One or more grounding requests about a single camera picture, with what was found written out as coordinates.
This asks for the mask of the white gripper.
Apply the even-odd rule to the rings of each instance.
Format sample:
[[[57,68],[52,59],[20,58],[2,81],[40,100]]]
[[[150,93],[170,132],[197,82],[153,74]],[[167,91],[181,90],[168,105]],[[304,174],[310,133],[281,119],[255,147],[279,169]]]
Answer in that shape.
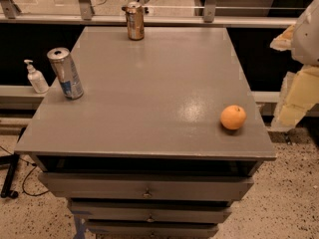
[[[291,49],[292,58],[304,64],[284,77],[271,122],[272,130],[290,131],[319,103],[319,0],[313,0],[295,25],[274,38],[270,48]]]

